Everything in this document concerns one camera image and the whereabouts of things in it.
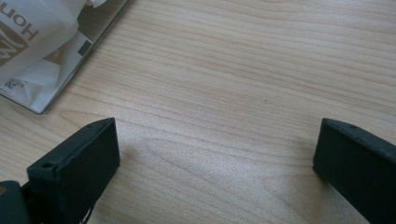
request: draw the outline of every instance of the black object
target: black object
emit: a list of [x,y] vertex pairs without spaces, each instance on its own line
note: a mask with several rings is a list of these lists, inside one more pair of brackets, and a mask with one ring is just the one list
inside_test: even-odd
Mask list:
[[314,170],[370,223],[396,223],[396,146],[354,125],[323,119]]
[[119,166],[115,120],[91,123],[29,166],[22,188],[0,182],[0,223],[88,221]]

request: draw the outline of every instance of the wooden table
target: wooden table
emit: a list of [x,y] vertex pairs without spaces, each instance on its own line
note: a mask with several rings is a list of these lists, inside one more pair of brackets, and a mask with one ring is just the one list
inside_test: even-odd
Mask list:
[[90,223],[365,223],[312,170],[322,118],[396,143],[396,2],[136,0],[56,102],[0,98],[0,180],[117,120]]

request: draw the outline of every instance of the white plastic bag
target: white plastic bag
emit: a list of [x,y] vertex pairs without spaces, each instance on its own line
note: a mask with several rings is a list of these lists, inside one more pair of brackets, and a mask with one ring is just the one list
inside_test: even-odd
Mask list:
[[[94,6],[103,0],[89,0]],[[87,0],[0,0],[0,78],[10,78],[72,38]]]
[[[98,8],[97,11],[94,9],[94,13],[92,13],[91,9],[86,8],[86,13],[90,16],[88,17],[87,14],[82,15],[82,20],[85,21],[83,27],[79,32],[75,32],[74,29],[77,28],[76,18],[80,14],[80,8],[83,8],[84,4],[98,7],[106,0],[35,0],[32,5],[15,5],[16,7],[8,1],[11,0],[0,0],[0,63],[6,64],[7,66],[15,64],[16,66],[11,67],[11,69],[15,71],[13,75],[10,75],[11,73],[0,73],[0,94],[38,114],[43,113],[49,103],[67,84],[68,80],[70,80],[76,72],[82,58],[87,56],[87,51],[92,47],[92,41],[96,41],[95,39],[85,36],[84,32],[81,32],[90,27],[87,21],[91,19],[94,21],[98,16],[104,16],[109,20],[114,20],[116,17],[113,17],[115,15],[113,13],[117,14],[120,11],[120,7],[126,5],[126,0],[110,0],[107,6],[115,6],[117,10],[114,12],[107,12],[106,10]],[[20,4],[26,0],[14,1]],[[41,15],[42,13],[33,6],[45,6],[44,9],[40,9],[40,7],[38,7],[38,9],[43,13],[46,11],[50,13],[48,15]],[[27,16],[26,18],[25,16],[22,18],[21,15],[18,14],[18,10],[27,10],[27,8],[33,10],[29,12],[29,15],[32,15],[32,17],[34,14],[37,14],[37,16],[35,16],[36,19],[46,18],[46,20],[48,20],[48,18],[51,18],[49,21],[42,21],[40,23],[41,27],[47,29],[47,36],[39,36],[42,30],[35,30],[32,22],[27,21]],[[24,28],[21,30],[21,35],[25,36],[20,37],[17,31],[11,30],[11,28],[8,29],[10,25],[8,23],[6,24],[7,20],[5,18],[11,19],[14,23],[16,22],[17,26],[23,26]],[[109,21],[93,24],[93,26],[97,25],[102,27],[102,34],[109,25]],[[68,39],[64,34],[69,35],[69,33],[71,35],[73,35],[73,33],[76,34]],[[31,41],[30,45],[27,47],[21,47],[21,44],[26,42],[26,40],[23,39],[24,37]],[[37,49],[39,47],[45,48],[46,50],[55,49],[47,54]],[[31,55],[23,55],[25,53],[24,51],[28,50],[27,48],[31,48],[29,49]],[[26,58],[30,60],[29,62],[33,62],[33,64],[29,65]]]

